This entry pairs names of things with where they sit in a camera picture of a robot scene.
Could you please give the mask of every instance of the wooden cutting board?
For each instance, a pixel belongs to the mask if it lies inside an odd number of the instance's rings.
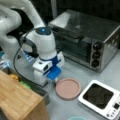
[[[43,97],[0,71],[0,107],[9,120],[49,120]]]

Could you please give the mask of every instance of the white countertop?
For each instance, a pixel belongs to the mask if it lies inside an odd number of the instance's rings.
[[[76,79],[81,84],[82,90],[94,79],[120,91],[120,51],[101,73],[96,73],[87,67],[66,59],[59,79],[62,78]],[[53,84],[48,84],[45,90],[48,91],[50,97],[47,109],[51,120],[68,120],[71,117],[82,117],[85,120],[106,120],[81,104],[77,98],[70,101],[59,98]]]

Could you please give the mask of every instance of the toaster oven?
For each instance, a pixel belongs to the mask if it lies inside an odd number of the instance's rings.
[[[57,50],[96,72],[101,72],[118,52],[120,24],[67,10],[49,22]]]

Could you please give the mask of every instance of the cable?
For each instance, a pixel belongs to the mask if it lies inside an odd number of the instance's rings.
[[[28,33],[26,33],[26,35],[25,35],[25,40],[26,40],[27,35],[28,35],[31,31],[35,30],[35,29],[36,29],[36,28],[34,28],[34,29],[30,30]],[[32,90],[34,90],[35,92],[37,92],[38,94],[41,95],[42,93],[41,93],[40,91],[38,91],[38,89],[41,89],[41,86],[38,85],[38,84],[36,84],[36,83],[34,83],[34,82],[32,82],[32,81],[29,80],[28,78],[24,77],[22,74],[20,74],[19,71],[17,70],[16,66],[15,66],[16,57],[17,57],[20,49],[22,48],[22,45],[24,44],[24,42],[20,45],[20,48],[17,50],[17,52],[16,52],[16,54],[15,54],[15,56],[14,56],[13,66],[14,66],[14,69],[15,69],[15,71],[17,72],[17,74],[20,75],[23,79],[25,79],[25,80],[23,80],[23,81],[25,81],[27,84],[29,84],[29,85],[32,87]]]

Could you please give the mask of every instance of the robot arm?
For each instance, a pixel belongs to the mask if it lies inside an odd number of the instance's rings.
[[[62,55],[62,52],[60,52],[59,54],[57,53],[55,48],[54,35],[52,31],[45,26],[31,1],[0,0],[0,4],[2,4],[2,7],[0,6],[0,11],[4,15],[4,17],[2,16],[2,23],[4,23],[4,27],[2,28],[2,32],[0,33],[4,33],[4,36],[0,39],[0,42],[1,45],[4,44],[2,48],[5,52],[5,55],[9,56],[8,59],[10,59],[11,57],[10,60],[13,61],[16,54],[15,52],[20,48],[16,38],[13,36],[10,36],[9,38],[9,36],[7,36],[7,33],[13,31],[21,24],[21,17],[19,16],[19,14],[13,10],[10,10],[10,8],[21,9],[26,13],[26,15],[29,17],[34,25],[34,28],[31,31],[23,35],[22,38],[25,38],[25,43],[23,45],[26,45],[26,48],[34,46],[37,53],[39,54],[38,59],[33,64],[35,78],[33,82],[44,86],[46,84],[47,78],[52,80],[56,79],[57,75],[61,71],[60,67],[64,64],[64,57]]]
[[[43,20],[38,15],[30,0],[0,0],[0,4],[8,8],[16,8],[24,11],[34,25],[34,28],[45,27]]]

